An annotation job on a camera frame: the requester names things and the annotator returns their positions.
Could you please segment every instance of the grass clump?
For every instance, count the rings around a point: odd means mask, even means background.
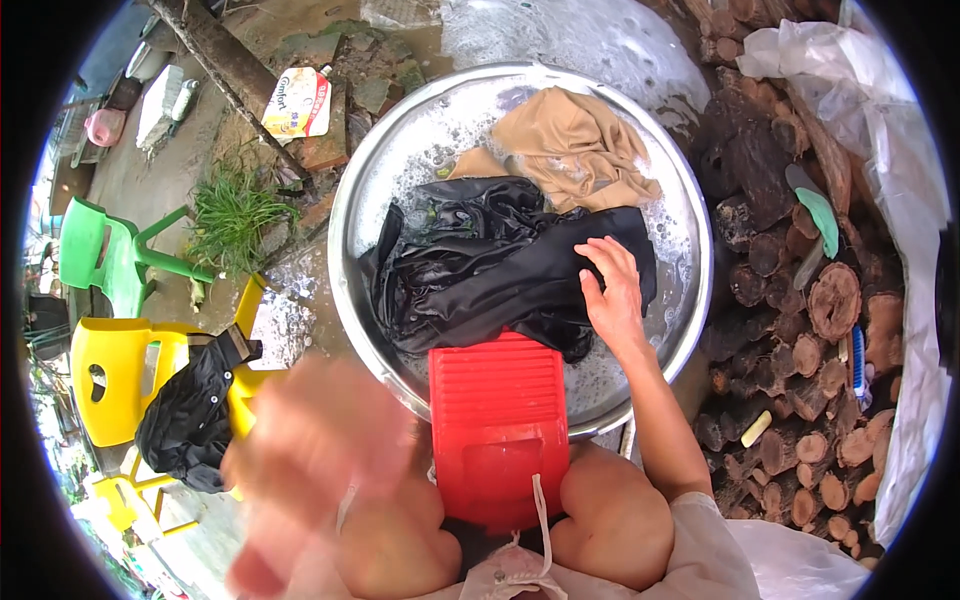
[[[216,163],[193,189],[194,240],[187,255],[233,279],[262,270],[264,227],[285,218],[292,227],[300,216],[278,199],[280,188],[271,180],[240,160]]]

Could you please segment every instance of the green plastic chair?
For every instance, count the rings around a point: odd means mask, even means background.
[[[140,316],[143,301],[156,288],[155,281],[147,281],[148,267],[213,283],[208,269],[147,248],[148,240],[186,214],[186,205],[181,206],[139,231],[130,221],[110,217],[100,206],[74,196],[60,228],[60,282],[83,290],[91,285],[99,287],[118,319]],[[98,267],[107,227],[107,252]]]

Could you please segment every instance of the white garment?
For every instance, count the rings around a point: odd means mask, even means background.
[[[564,568],[516,545],[516,539],[467,573],[460,584],[409,600],[506,600],[542,589],[551,600],[747,600],[759,598],[753,569],[716,503],[688,492],[670,503],[673,553],[663,580],[637,592]],[[550,539],[544,529],[544,549]]]

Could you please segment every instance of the yellow plastic chair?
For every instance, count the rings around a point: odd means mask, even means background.
[[[263,296],[263,279],[247,282],[234,321],[250,336],[256,309]],[[70,373],[80,417],[90,440],[98,446],[129,442],[156,394],[171,376],[188,362],[187,334],[201,331],[187,324],[151,324],[147,319],[98,319],[83,317],[73,334]],[[153,387],[141,393],[147,346],[159,343]],[[106,386],[93,381],[93,371],[103,370]],[[260,384],[273,371],[253,371],[247,365],[233,370],[227,394],[233,435],[244,438],[256,419],[248,404]]]
[[[136,453],[133,459],[133,469],[131,475],[117,475],[108,477],[92,484],[93,493],[98,498],[104,498],[109,504],[107,519],[117,531],[123,533],[129,529],[135,520],[152,520],[157,528],[160,526],[160,511],[163,509],[163,488],[175,483],[177,480],[170,475],[159,475],[143,481],[136,481],[136,472],[140,468],[142,457]],[[143,493],[147,490],[156,488],[156,502],[151,509],[147,504]],[[193,529],[199,525],[196,520],[188,521],[182,525],[171,527],[170,529],[161,529],[163,536],[172,536],[181,531]]]

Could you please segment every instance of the stainless steel basin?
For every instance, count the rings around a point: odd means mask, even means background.
[[[430,420],[425,357],[398,355],[373,319],[356,257],[375,244],[387,206],[435,180],[439,166],[484,144],[496,152],[491,125],[537,90],[558,85],[592,93],[636,127],[650,153],[641,164],[664,197],[644,206],[658,257],[658,297],[644,328],[672,381],[694,349],[707,316],[712,246],[707,209],[696,179],[667,132],[632,100],[558,67],[531,62],[490,64],[440,78],[397,104],[353,154],[337,190],[328,232],[330,282],[344,329],[357,354],[397,399]],[[622,370],[599,339],[582,363],[564,368],[571,440],[614,429],[632,413]]]

